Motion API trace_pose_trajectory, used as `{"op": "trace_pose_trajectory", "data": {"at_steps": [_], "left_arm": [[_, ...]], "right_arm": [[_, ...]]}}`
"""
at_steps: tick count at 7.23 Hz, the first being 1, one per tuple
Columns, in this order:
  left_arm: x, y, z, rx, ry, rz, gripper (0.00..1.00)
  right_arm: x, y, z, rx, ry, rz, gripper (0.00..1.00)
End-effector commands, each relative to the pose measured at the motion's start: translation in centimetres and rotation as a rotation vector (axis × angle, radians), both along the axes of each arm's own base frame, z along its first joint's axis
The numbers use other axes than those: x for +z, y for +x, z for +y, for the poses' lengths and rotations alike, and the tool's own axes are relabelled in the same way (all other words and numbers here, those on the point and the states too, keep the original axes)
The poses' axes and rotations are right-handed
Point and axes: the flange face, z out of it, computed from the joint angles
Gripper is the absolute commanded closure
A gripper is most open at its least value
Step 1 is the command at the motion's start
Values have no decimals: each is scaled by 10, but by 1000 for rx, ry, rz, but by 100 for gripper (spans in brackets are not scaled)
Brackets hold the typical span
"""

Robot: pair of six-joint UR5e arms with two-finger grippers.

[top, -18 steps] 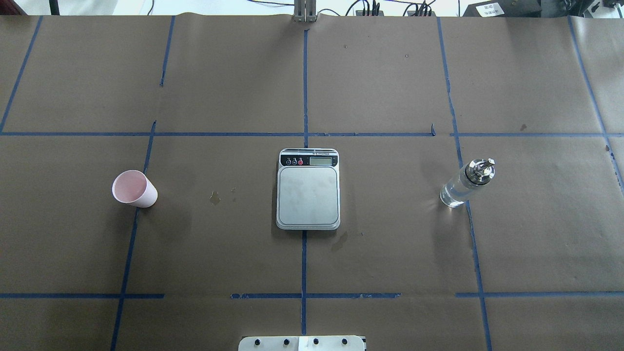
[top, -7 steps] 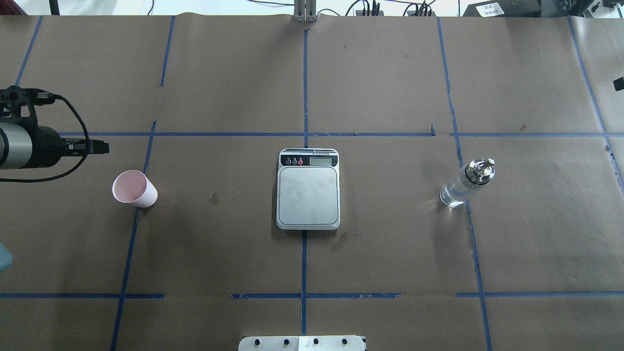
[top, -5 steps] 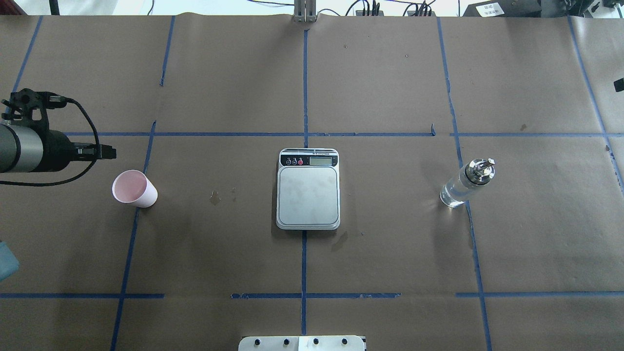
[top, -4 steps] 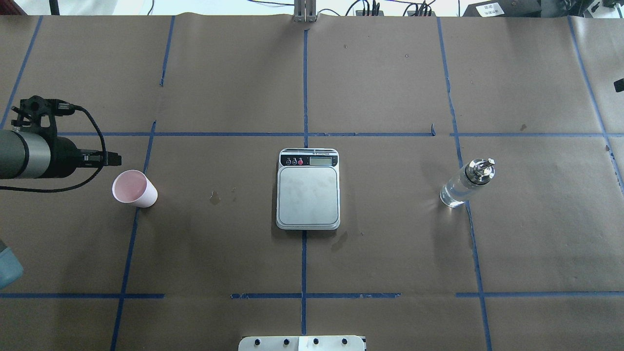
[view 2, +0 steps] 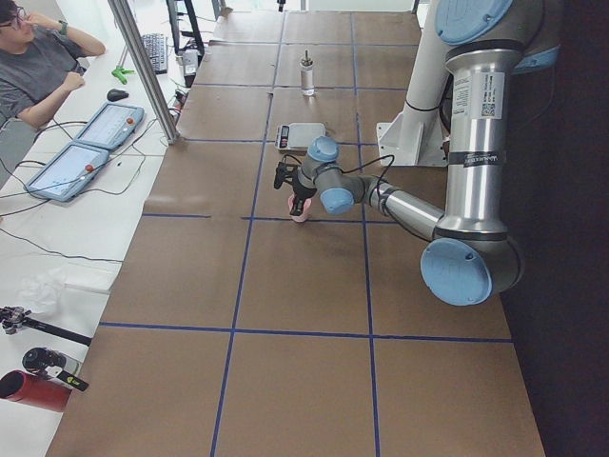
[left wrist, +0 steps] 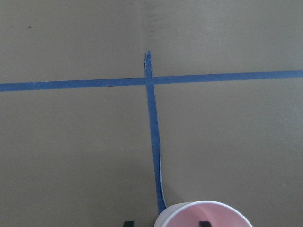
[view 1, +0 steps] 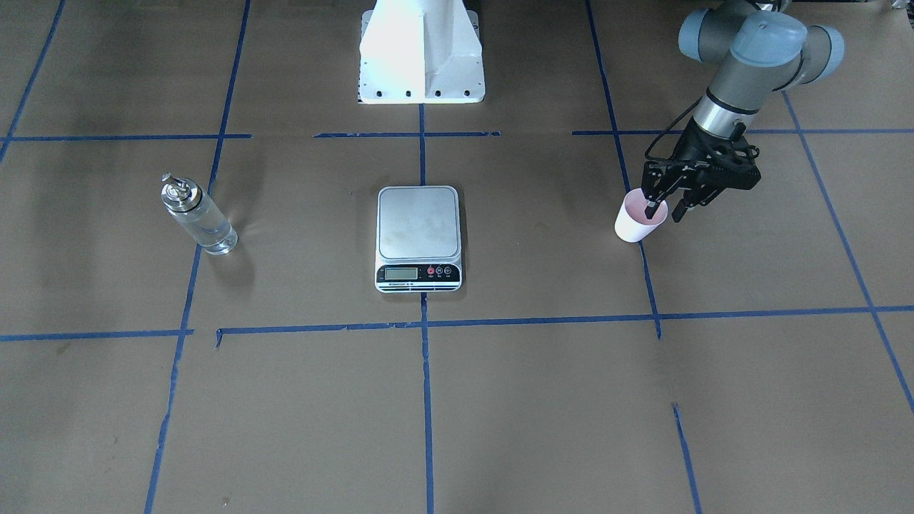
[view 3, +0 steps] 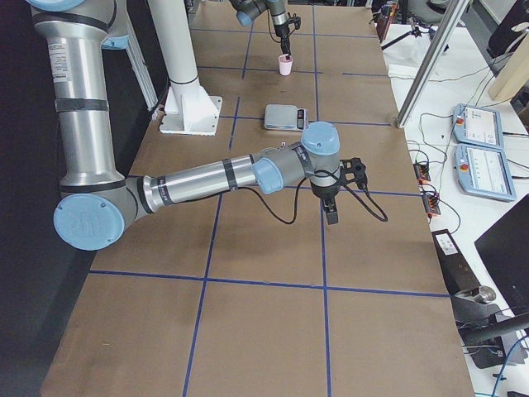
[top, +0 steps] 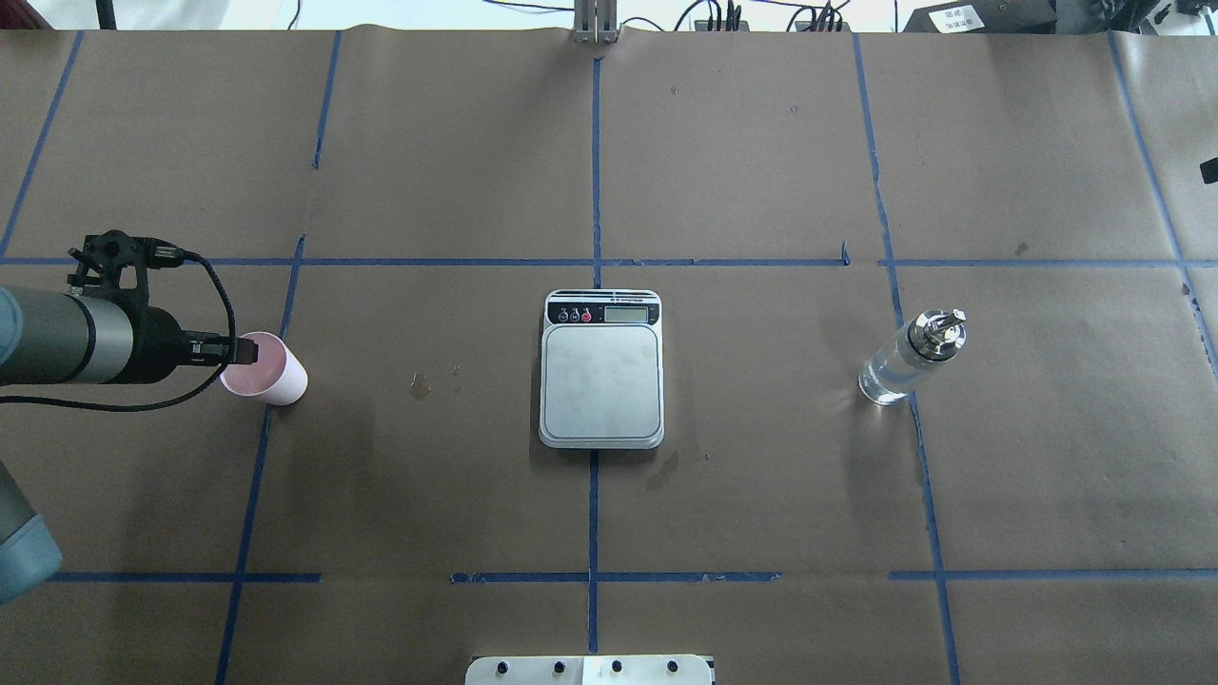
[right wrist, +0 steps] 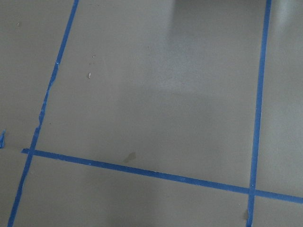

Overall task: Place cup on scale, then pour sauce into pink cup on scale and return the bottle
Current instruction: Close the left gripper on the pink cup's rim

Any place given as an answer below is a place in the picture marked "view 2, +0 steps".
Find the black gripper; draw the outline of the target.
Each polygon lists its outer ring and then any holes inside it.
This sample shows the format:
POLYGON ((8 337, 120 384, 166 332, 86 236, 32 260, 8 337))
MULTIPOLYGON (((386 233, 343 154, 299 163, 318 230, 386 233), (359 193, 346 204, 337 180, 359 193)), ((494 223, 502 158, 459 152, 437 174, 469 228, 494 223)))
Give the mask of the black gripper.
POLYGON ((294 195, 290 196, 290 216, 292 218, 304 218, 306 199, 315 195, 315 184, 301 169, 292 171, 291 178, 294 195))

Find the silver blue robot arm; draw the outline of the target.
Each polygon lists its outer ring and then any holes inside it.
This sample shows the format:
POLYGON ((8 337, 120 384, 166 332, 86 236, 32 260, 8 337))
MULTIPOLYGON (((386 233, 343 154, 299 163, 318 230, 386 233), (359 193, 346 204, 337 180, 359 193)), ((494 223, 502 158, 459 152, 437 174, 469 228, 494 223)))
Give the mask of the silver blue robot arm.
POLYGON ((318 197, 342 214, 366 203, 427 243, 427 287, 453 306, 479 304, 520 280, 524 260, 500 218, 510 79, 553 66, 561 1, 434 1, 430 4, 403 110, 378 125, 379 150, 402 166, 447 169, 438 209, 380 176, 351 176, 339 148, 316 138, 301 164, 281 162, 275 185, 292 186, 292 215, 318 197))

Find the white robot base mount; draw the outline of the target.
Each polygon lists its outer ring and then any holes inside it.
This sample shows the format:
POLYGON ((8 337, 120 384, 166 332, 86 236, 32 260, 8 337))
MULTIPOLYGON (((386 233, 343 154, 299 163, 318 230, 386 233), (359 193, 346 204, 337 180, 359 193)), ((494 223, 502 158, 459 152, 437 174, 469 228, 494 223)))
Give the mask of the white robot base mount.
POLYGON ((443 168, 447 165, 440 116, 436 111, 405 107, 392 122, 378 123, 376 134, 379 154, 392 154, 395 166, 443 168))

